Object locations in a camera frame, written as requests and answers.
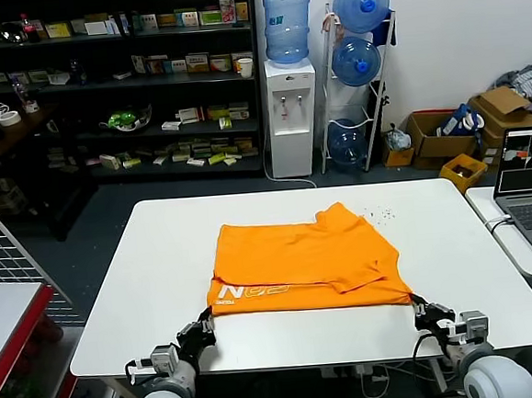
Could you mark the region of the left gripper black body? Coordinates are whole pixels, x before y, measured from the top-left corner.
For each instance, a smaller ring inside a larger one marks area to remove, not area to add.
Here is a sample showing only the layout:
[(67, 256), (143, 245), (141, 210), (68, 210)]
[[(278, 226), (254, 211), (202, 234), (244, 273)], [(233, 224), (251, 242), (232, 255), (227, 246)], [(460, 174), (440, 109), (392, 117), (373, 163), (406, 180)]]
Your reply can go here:
[(192, 322), (177, 334), (176, 342), (179, 345), (178, 357), (195, 364), (199, 363), (204, 349), (215, 346), (217, 341), (215, 333), (202, 331), (198, 322)]

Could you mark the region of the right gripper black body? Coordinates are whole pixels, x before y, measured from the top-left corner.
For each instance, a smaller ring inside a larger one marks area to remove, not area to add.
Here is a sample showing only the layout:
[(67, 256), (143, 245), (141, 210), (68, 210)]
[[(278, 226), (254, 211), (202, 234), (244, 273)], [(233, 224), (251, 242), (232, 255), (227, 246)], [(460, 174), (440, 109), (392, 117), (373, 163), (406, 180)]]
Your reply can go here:
[(441, 326), (441, 321), (449, 320), (454, 323), (455, 311), (440, 304), (432, 304), (429, 313), (414, 315), (415, 328), (417, 331), (427, 331), (440, 340), (447, 340), (449, 337), (449, 327)]

